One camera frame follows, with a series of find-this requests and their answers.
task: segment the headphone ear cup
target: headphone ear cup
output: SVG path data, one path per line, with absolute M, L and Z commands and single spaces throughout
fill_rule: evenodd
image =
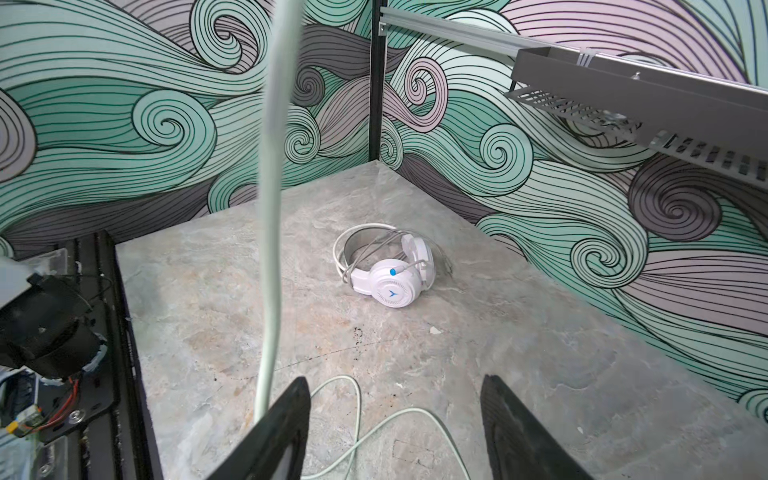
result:
M 408 263 L 393 258 L 381 260 L 371 268 L 369 275 L 371 296 L 392 308 L 410 305 L 422 292 L 422 279 L 414 269 L 406 268 L 395 273 L 399 266 L 408 266 Z
M 419 275 L 425 285 L 424 290 L 432 288 L 432 284 L 435 282 L 435 259 L 432 256 L 432 249 L 421 237 L 414 237 L 410 233 L 403 235 L 400 240 L 402 243 L 402 251 L 406 254 L 411 262 L 418 262 L 424 260 L 426 265 L 419 264 L 416 269 L 419 271 Z
M 362 293 L 363 295 L 371 294 L 370 272 L 366 272 L 365 270 L 355 268 L 354 270 L 352 270 L 352 273 L 349 275 L 349 282 L 352 284 L 352 288 L 357 293 Z

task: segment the black metal frame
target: black metal frame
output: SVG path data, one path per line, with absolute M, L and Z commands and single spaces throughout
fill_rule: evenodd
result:
M 41 440 L 47 444 L 66 436 L 70 450 L 78 452 L 69 455 L 69 480 L 162 478 L 114 241 L 101 231 L 57 245 L 54 250 L 62 247 L 68 253 L 68 274 L 78 279 L 84 298 L 93 298 L 94 308 L 87 319 L 107 340 L 108 354 L 97 370 L 81 381 L 76 408 L 85 411 L 85 419 L 76 425 L 65 422 L 60 429 L 44 430 Z M 63 396 L 66 388 L 42 388 L 41 404 Z
M 379 159 L 382 137 L 384 102 L 384 71 L 386 68 L 386 36 L 379 35 L 381 7 L 387 0 L 372 0 L 371 17 L 371 108 L 368 135 L 368 161 Z

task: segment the electronic component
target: electronic component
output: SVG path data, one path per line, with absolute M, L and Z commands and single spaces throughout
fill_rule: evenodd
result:
M 99 350 L 101 341 L 82 319 L 91 305 L 67 277 L 41 276 L 19 265 L 0 259 L 3 288 L 12 283 L 0 305 L 0 365 L 27 366 L 43 377 L 66 379 Z M 26 289 L 13 281 L 19 278 L 25 278 Z
M 30 405 L 26 409 L 20 411 L 16 416 L 16 420 L 8 424 L 5 427 L 5 431 L 16 435 L 17 437 L 23 437 L 31 433 L 36 427 L 43 423 L 45 418 L 43 417 L 40 407 L 37 405 Z
M 0 380 L 0 427 L 16 420 L 18 414 L 37 403 L 38 380 L 34 373 L 6 373 Z

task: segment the black corner post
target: black corner post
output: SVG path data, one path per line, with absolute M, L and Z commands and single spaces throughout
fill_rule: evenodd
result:
M 382 105 L 384 96 L 384 69 L 386 67 L 386 36 L 379 35 L 381 7 L 387 0 L 371 0 L 373 14 L 371 21 L 371 108 L 370 131 L 368 135 L 368 161 L 379 158 L 382 136 Z

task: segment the black wire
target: black wire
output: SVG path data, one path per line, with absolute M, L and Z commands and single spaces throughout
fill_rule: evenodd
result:
M 67 277 L 71 277 L 71 278 L 78 278 L 78 277 L 83 277 L 83 276 L 86 276 L 86 277 L 88 277 L 88 278 L 97 278 L 97 279 L 99 279 L 99 280 L 106 280 L 106 281 L 108 281 L 108 282 L 109 282 L 109 285 L 107 285 L 105 288 L 103 288 L 103 289 L 99 290 L 99 291 L 98 291 L 98 293 L 96 293 L 95 295 L 93 295 L 91 298 L 89 298 L 89 299 L 87 299 L 87 300 L 85 299 L 85 297 L 83 297 L 82 295 L 80 295 L 80 293 L 78 293 L 78 295 L 80 296 L 80 298 L 82 298 L 83 300 L 85 300 L 85 302 L 86 302 L 88 305 L 90 305 L 90 304 L 91 304 L 91 300 L 93 300 L 93 299 L 95 299 L 95 298 L 97 298 L 97 297 L 101 296 L 101 294 L 102 294 L 102 293 L 106 292 L 107 290 L 109 290 L 110 288 L 112 288 L 112 287 L 114 286 L 114 282 L 113 282 L 111 279 L 107 278 L 106 276 L 102 276 L 102 275 L 91 275 L 91 274 L 89 274 L 89 273 L 73 273 L 73 274 L 71 274 L 71 275 L 56 275 L 56 276 L 67 276 Z
M 6 376 L 4 379 L 0 380 L 0 389 L 2 388 L 2 386 L 7 381 L 9 381 L 10 379 L 16 377 L 19 373 L 21 373 L 21 372 L 16 372 L 13 375 Z M 8 395 L 7 394 L 9 394 L 9 393 L 10 393 L 10 391 L 7 391 L 7 392 L 5 392 L 5 395 L 0 397 L 0 409 L 4 409 L 5 408 L 5 401 L 8 399 Z

